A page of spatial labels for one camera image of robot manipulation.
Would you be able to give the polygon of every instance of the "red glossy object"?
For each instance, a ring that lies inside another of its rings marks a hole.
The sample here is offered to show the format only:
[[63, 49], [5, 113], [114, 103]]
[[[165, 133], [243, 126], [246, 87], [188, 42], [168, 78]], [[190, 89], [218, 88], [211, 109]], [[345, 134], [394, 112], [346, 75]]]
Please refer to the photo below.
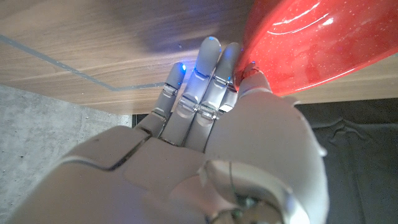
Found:
[[255, 61], [272, 91], [286, 95], [396, 52], [397, 0], [257, 0], [245, 27], [235, 84]]

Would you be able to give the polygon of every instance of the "gray concrete surface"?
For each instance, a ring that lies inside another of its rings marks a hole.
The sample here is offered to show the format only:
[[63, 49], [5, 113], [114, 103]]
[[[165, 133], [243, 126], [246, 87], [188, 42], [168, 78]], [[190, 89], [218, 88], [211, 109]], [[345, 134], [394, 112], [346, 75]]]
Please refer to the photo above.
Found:
[[59, 158], [116, 125], [131, 127], [132, 116], [0, 85], [0, 223]]

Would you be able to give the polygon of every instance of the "white robotic arm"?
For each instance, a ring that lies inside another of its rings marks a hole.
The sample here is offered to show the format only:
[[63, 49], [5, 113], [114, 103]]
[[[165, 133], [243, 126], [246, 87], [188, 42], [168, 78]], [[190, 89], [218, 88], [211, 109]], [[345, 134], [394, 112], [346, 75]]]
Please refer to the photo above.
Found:
[[171, 116], [181, 63], [145, 119], [74, 148], [9, 222], [325, 223], [324, 150], [254, 64], [236, 92], [240, 51], [232, 43], [220, 57], [206, 38]]

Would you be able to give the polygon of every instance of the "wooden table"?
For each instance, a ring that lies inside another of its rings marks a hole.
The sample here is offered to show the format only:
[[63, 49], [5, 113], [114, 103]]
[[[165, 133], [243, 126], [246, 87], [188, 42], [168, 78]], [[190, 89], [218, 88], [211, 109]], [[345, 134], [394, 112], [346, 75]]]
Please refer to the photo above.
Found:
[[[252, 1], [0, 2], [0, 83], [110, 113], [148, 113], [175, 62], [190, 76], [213, 35], [240, 42]], [[294, 94], [302, 103], [398, 97], [398, 57]]]

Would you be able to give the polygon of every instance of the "metal joint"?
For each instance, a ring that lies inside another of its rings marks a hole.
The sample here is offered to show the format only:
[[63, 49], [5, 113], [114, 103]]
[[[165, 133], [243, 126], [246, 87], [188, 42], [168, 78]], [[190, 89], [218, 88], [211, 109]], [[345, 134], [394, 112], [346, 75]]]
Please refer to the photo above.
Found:
[[225, 86], [225, 85], [228, 84], [226, 80], [224, 80], [224, 79], [222, 79], [222, 78], [220, 78], [220, 77], [214, 77], [214, 79], [215, 79], [215, 81], [216, 81], [217, 83], [219, 83], [220, 85]]
[[184, 108], [190, 112], [196, 112], [198, 110], [198, 105], [194, 101], [192, 101], [184, 96], [181, 97], [181, 99], [179, 101], [179, 105], [181, 105], [182, 108]]
[[168, 97], [175, 96], [177, 94], [177, 91], [178, 90], [176, 88], [172, 87], [167, 83], [163, 87], [163, 92]]
[[206, 118], [209, 121], [215, 120], [218, 116], [217, 110], [210, 108], [206, 105], [199, 106], [198, 114], [200, 114], [202, 117]]
[[164, 115], [162, 115], [162, 112], [159, 111], [158, 108], [155, 108], [154, 110], [152, 110], [152, 114], [158, 118], [160, 118], [163, 122], [167, 121], [167, 117], [165, 117]]
[[206, 78], [209, 77], [209, 75], [205, 75], [205, 74], [200, 73], [196, 68], [194, 68], [193, 71], [195, 72], [196, 75], [198, 75], [202, 79], [206, 79]]
[[228, 82], [228, 85], [227, 85], [226, 87], [227, 87], [227, 89], [228, 89], [229, 91], [232, 91], [232, 92], [234, 92], [234, 93], [237, 93], [237, 92], [238, 92], [238, 91], [236, 91], [233, 82]]

